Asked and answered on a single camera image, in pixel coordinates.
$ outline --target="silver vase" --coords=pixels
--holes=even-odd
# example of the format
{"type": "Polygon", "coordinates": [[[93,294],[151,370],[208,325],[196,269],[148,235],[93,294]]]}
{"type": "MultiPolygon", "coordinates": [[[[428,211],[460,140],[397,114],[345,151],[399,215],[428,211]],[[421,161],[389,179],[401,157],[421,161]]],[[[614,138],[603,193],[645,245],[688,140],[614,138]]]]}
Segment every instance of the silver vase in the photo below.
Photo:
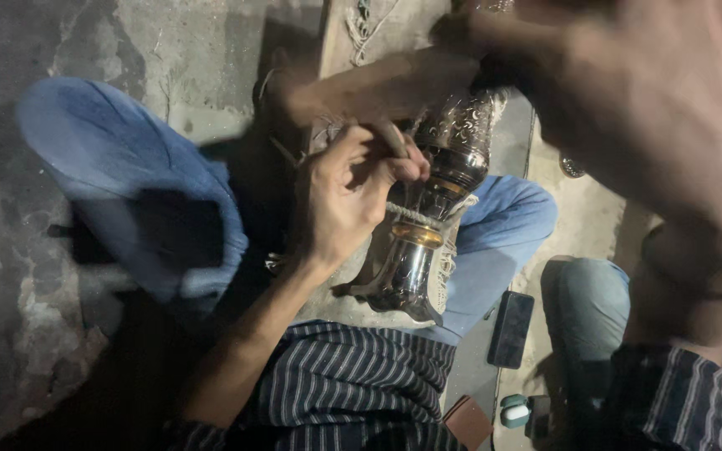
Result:
{"type": "Polygon", "coordinates": [[[492,129],[501,112],[498,102],[505,102],[498,96],[503,95],[453,95],[419,122],[414,140],[431,162],[431,176],[424,183],[407,184],[404,206],[428,220],[399,215],[380,272],[372,282],[351,288],[351,294],[365,299],[376,312],[400,310],[418,322],[442,324],[428,299],[431,262],[445,243],[443,221],[486,180],[492,129]]]}

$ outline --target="wrist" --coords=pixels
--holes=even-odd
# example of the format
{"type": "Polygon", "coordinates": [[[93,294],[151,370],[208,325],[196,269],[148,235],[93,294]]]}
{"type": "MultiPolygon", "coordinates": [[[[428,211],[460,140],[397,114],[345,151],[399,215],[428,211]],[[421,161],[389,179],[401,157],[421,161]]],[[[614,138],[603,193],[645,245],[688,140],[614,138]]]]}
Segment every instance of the wrist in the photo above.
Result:
{"type": "Polygon", "coordinates": [[[280,279],[297,280],[304,286],[316,288],[333,275],[336,268],[308,255],[294,255],[280,274],[280,279]]]}

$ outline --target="blue jeans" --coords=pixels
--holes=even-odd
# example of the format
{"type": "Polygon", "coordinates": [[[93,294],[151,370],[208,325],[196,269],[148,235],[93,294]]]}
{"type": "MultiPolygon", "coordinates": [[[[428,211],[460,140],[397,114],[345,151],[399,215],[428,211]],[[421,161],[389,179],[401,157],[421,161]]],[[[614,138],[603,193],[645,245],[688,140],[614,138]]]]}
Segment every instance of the blue jeans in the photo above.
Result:
{"type": "MultiPolygon", "coordinates": [[[[17,115],[27,143],[135,282],[178,318],[212,312],[249,245],[224,164],[206,160],[194,143],[107,84],[45,79],[24,94],[17,115]],[[176,201],[148,204],[147,190],[175,192],[176,201]],[[202,229],[214,219],[182,210],[180,197],[217,206],[220,265],[188,269],[181,262],[184,252],[208,251],[196,238],[208,234],[202,229]],[[182,226],[186,233],[146,233],[147,224],[182,226]],[[182,239],[184,246],[172,242],[182,239]]],[[[489,177],[476,195],[479,203],[461,221],[445,325],[414,334],[457,344],[554,229],[556,204],[535,183],[489,177]]]]}
{"type": "Polygon", "coordinates": [[[608,260],[577,258],[558,278],[559,329],[570,421],[579,448],[597,446],[600,410],[612,381],[630,308],[628,276],[608,260]]]}

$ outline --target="black phone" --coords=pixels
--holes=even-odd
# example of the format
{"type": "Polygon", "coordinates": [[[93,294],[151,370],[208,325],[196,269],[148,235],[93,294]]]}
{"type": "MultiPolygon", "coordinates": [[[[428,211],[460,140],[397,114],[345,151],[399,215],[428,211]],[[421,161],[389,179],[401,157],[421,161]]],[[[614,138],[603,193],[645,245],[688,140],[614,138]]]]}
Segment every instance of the black phone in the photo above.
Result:
{"type": "Polygon", "coordinates": [[[515,370],[520,367],[533,311],[534,298],[531,296],[514,291],[503,293],[486,357],[489,364],[515,370]]]}

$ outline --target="wallet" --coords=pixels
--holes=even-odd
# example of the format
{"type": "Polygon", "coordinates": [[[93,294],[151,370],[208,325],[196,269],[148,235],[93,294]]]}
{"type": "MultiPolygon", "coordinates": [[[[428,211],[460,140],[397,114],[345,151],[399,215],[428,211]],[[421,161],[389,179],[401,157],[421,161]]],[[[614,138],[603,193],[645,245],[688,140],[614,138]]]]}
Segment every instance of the wallet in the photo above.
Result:
{"type": "Polygon", "coordinates": [[[492,421],[469,395],[461,396],[456,404],[447,411],[442,421],[461,442],[461,445],[466,446],[469,451],[478,449],[494,430],[492,421]]]}

